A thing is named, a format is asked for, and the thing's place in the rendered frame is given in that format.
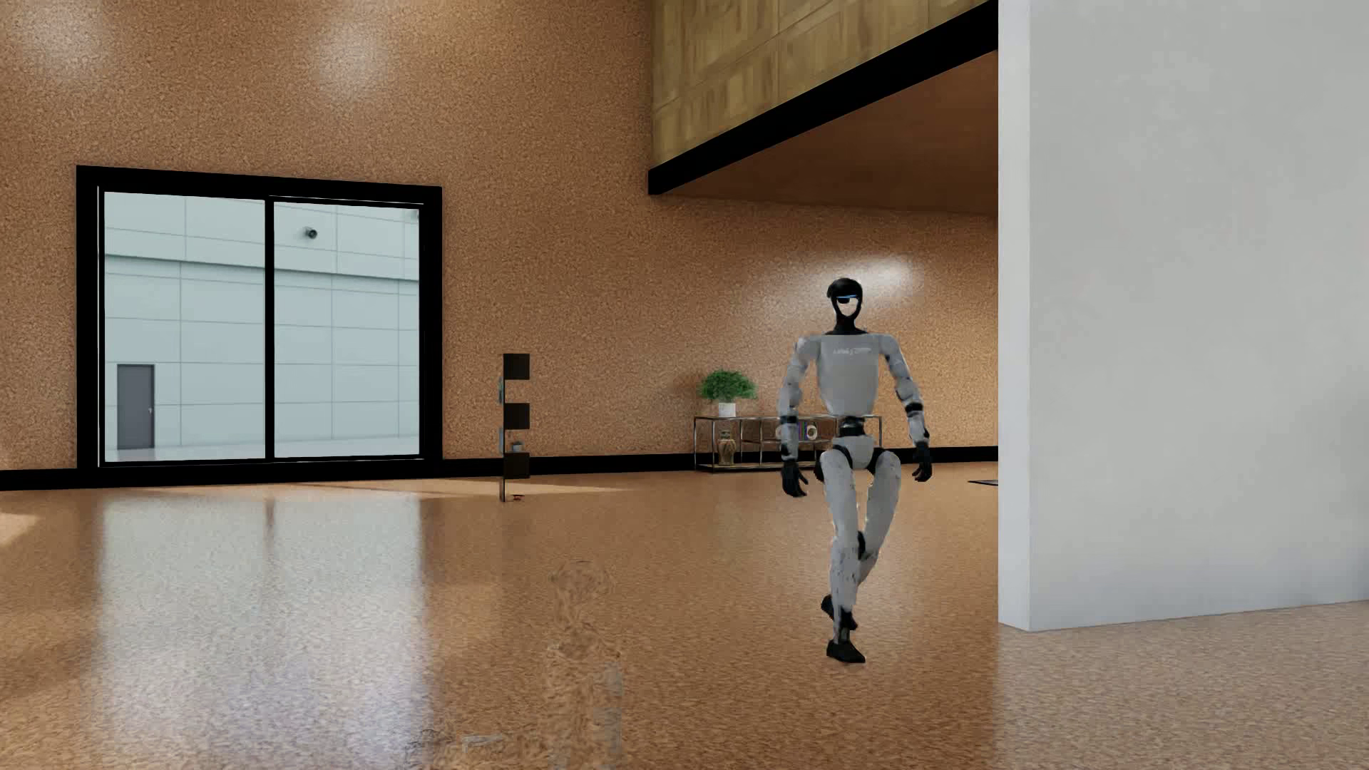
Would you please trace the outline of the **robot head black visor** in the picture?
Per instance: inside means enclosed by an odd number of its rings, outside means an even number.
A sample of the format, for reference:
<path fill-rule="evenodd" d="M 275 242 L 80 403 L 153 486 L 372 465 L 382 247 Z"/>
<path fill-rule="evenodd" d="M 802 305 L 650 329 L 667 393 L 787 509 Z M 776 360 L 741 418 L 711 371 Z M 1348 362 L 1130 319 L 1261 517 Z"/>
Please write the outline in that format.
<path fill-rule="evenodd" d="M 857 326 L 857 318 L 862 308 L 862 286 L 852 278 L 838 278 L 827 289 L 834 312 L 835 323 L 830 336 L 858 336 L 865 330 Z"/>

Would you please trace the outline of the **black ceiling beam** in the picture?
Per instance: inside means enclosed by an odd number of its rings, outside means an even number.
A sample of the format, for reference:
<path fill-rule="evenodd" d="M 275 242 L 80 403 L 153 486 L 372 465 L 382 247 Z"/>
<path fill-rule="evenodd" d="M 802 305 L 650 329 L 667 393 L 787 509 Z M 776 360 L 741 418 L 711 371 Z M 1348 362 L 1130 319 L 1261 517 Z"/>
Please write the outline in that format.
<path fill-rule="evenodd" d="M 765 108 L 646 173 L 648 193 L 667 195 L 743 158 L 810 132 L 998 48 L 998 0 L 984 0 L 928 32 Z"/>

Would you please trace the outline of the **metal frame console table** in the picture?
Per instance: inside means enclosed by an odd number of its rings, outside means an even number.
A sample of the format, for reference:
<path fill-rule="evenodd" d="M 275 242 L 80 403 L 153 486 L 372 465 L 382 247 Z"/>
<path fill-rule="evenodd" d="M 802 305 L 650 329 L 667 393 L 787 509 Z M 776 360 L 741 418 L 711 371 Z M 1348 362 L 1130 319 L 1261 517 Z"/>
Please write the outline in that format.
<path fill-rule="evenodd" d="M 820 429 L 820 438 L 809 443 L 804 430 L 806 423 L 816 423 Z M 702 471 L 731 471 L 731 470 L 779 470 L 779 443 L 776 427 L 779 418 L 773 415 L 738 415 L 737 418 L 720 418 L 717 415 L 697 415 L 693 418 L 693 469 Z M 723 427 L 730 427 L 737 441 L 735 463 L 732 466 L 719 466 L 716 443 Z M 830 449 L 838 436 L 839 421 L 830 414 L 799 415 L 799 447 L 798 458 L 802 470 L 816 470 L 820 455 Z"/>

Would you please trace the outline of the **black framed sliding window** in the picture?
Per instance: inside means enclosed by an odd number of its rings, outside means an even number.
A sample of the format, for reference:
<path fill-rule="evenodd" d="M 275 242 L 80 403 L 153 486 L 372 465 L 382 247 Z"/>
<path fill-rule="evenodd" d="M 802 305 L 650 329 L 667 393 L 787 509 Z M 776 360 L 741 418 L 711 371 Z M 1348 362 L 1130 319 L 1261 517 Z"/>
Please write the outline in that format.
<path fill-rule="evenodd" d="M 444 192 L 77 167 L 77 466 L 111 477 L 442 458 Z M 116 364 L 156 370 L 118 451 Z"/>

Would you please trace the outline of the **robot leg white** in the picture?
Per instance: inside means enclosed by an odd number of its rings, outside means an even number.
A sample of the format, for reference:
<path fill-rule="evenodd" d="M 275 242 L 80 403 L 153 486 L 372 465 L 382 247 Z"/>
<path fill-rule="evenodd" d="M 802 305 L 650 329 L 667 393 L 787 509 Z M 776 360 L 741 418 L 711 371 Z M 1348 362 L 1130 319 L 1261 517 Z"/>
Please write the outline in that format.
<path fill-rule="evenodd" d="M 853 607 L 858 595 L 858 508 L 853 482 L 853 464 L 847 449 L 835 447 L 823 452 L 820 467 L 824 477 L 824 496 L 832 518 L 830 554 L 830 593 L 841 608 Z M 849 638 L 852 632 L 839 630 L 832 621 L 832 638 Z"/>
<path fill-rule="evenodd" d="M 879 552 L 891 529 L 901 490 L 901 460 L 891 451 L 882 451 L 871 462 L 872 481 L 868 490 L 864 529 L 858 530 L 858 571 L 861 585 L 873 570 Z"/>

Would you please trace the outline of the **green plant in white pot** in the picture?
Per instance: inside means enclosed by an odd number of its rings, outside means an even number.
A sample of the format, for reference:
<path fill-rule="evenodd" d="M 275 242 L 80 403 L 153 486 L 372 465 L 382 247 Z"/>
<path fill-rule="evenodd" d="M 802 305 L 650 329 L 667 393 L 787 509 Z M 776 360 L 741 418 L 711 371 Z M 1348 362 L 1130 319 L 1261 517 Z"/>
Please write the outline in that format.
<path fill-rule="evenodd" d="M 715 370 L 704 375 L 697 388 L 697 395 L 716 404 L 717 417 L 737 418 L 738 401 L 757 397 L 757 386 L 743 373 Z"/>

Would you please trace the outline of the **robot right leg white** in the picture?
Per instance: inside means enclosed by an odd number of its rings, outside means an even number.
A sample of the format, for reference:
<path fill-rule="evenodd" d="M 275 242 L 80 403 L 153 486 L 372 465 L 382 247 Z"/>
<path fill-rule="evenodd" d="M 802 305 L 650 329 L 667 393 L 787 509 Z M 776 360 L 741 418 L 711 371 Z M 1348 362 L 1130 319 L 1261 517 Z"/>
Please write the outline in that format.
<path fill-rule="evenodd" d="M 841 608 L 853 607 L 858 595 L 858 508 L 853 482 L 853 464 L 847 449 L 835 447 L 823 452 L 820 467 L 824 477 L 824 496 L 832 518 L 830 554 L 830 593 Z M 839 630 L 832 621 L 832 638 L 849 638 L 852 632 Z"/>

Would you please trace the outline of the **grey outdoor door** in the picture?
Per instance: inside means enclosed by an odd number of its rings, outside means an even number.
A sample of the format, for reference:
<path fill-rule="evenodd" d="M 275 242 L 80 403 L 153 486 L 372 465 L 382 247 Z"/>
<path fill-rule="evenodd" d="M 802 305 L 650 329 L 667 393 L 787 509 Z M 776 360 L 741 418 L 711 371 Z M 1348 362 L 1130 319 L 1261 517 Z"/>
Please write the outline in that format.
<path fill-rule="evenodd" d="M 118 451 L 156 447 L 156 370 L 153 364 L 116 364 Z"/>

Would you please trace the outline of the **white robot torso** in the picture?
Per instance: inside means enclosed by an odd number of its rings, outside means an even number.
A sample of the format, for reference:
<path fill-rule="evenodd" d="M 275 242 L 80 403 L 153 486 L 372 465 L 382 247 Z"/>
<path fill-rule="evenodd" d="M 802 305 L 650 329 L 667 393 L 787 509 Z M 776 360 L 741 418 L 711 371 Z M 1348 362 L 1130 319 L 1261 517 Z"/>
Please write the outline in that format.
<path fill-rule="evenodd" d="M 810 343 L 816 345 L 819 390 L 827 412 L 838 418 L 838 436 L 862 440 L 865 467 L 875 471 L 882 449 L 875 449 L 871 436 L 864 433 L 864 417 L 873 412 L 879 366 L 898 344 L 888 334 L 871 332 L 819 334 Z"/>

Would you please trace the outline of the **robot left leg white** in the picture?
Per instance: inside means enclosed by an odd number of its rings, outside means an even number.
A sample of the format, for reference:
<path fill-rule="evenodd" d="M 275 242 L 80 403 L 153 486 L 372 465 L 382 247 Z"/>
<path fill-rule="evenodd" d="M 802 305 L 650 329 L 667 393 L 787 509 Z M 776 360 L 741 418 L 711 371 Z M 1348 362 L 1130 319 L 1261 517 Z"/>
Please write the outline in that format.
<path fill-rule="evenodd" d="M 901 460 L 891 451 L 882 451 L 871 462 L 872 481 L 868 490 L 864 529 L 858 530 L 858 571 L 861 585 L 873 570 L 879 552 L 891 529 L 901 490 Z"/>

